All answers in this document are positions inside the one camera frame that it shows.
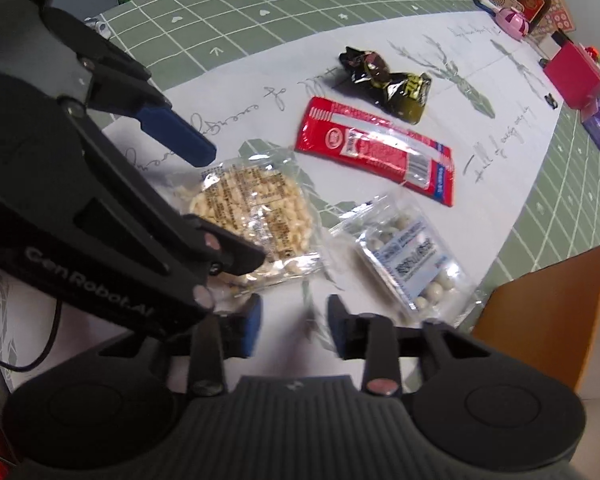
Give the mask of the pink round container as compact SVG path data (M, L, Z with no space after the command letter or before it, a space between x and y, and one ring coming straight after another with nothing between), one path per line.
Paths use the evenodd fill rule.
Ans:
M517 41L528 35L529 22L517 9L501 8L495 13L494 22L507 36Z

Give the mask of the clear peanut snack packet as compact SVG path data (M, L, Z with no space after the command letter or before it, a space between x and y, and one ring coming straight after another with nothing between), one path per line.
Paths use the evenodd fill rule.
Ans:
M235 296L321 270L322 228L291 152L234 158L168 177L174 204L261 247L265 258L244 275L220 275Z

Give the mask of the red long cracker packet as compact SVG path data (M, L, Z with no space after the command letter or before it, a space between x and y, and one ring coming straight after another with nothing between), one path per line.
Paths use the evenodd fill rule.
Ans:
M437 203L454 203L452 150L409 128L314 96L294 149L388 179Z

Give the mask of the clear white candy packet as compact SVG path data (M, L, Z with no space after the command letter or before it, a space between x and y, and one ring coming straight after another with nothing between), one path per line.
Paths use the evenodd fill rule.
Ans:
M343 214L329 234L352 250L408 322L460 327L484 307L484 292L408 197L376 196Z

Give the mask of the pink red box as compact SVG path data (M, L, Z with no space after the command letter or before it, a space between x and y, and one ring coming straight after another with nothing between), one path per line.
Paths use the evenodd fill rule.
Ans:
M577 44L566 42L543 72L574 110L583 110L600 95L600 68Z

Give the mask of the orange white cardboard box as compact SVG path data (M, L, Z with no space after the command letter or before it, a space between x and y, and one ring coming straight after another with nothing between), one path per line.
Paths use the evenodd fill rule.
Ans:
M498 286L472 334L600 399L600 246Z

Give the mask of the colourful dotted card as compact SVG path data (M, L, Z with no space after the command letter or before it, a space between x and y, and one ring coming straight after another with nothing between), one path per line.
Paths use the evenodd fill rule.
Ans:
M540 41L544 36L561 29L566 34L576 30L576 22L567 6L566 0L550 0L547 12L539 24L530 32L534 41Z

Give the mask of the blue white flat box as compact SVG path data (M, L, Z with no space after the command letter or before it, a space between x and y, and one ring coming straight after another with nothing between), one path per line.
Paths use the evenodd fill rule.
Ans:
M496 15L501 11L501 7L491 0L472 0L478 8L488 12L490 15Z

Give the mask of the black yellow snack bag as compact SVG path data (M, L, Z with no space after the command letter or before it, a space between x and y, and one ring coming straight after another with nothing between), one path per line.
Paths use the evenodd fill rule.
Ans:
M363 89L375 105L411 125L422 119L432 79L427 73L395 73L375 51L351 47L338 60L352 84Z

